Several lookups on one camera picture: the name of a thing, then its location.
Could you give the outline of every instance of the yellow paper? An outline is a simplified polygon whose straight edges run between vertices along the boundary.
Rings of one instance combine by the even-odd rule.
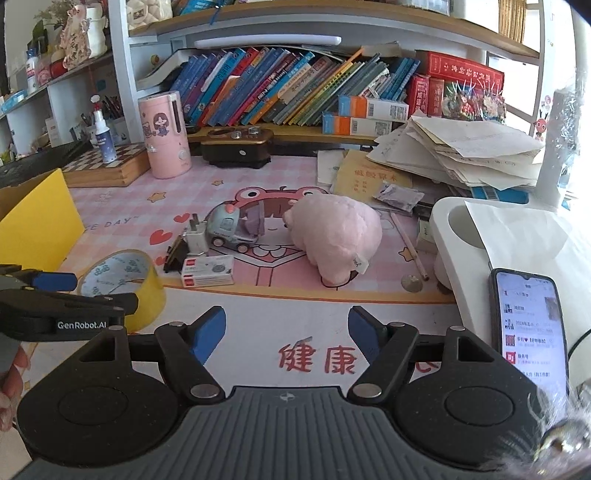
[[[340,165],[335,181],[335,194],[350,197],[353,200],[370,205],[382,183],[395,183],[401,187],[412,188],[413,181],[407,173],[395,168],[385,167],[372,162],[367,153],[361,150],[349,150]]]
[[[0,189],[0,263],[57,270],[83,232],[61,170]]]

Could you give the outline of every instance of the plush pig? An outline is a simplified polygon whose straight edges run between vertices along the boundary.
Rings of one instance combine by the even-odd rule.
[[[382,241],[377,212],[339,195],[310,194],[292,204],[283,221],[326,285],[347,283],[352,270],[365,272]]]

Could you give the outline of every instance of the small bottle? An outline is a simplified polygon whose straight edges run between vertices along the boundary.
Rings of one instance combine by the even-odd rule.
[[[107,123],[103,118],[103,112],[100,109],[100,97],[98,95],[93,95],[90,97],[90,101],[93,103],[95,109],[93,114],[95,116],[96,125],[96,143],[100,148],[100,154],[103,156],[103,163],[111,163],[112,161],[117,160],[117,152],[113,145],[111,131],[109,127],[107,127]]]
[[[39,88],[39,84],[37,83],[37,63],[39,63],[39,57],[37,57],[35,48],[29,48],[27,50],[27,63],[25,67],[27,71],[28,93],[33,93]]]

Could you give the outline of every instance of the yellow tape roll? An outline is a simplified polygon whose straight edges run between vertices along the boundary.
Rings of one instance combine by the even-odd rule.
[[[78,282],[86,297],[133,292],[138,309],[125,317],[128,332],[147,327],[163,310],[166,292],[152,259],[140,250],[121,250],[95,263]]]

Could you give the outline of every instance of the blue toy car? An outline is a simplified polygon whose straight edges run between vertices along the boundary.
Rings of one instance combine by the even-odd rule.
[[[207,216],[207,239],[214,247],[229,247],[246,253],[265,233],[265,215],[262,202],[240,218],[240,209],[231,203],[215,207]]]

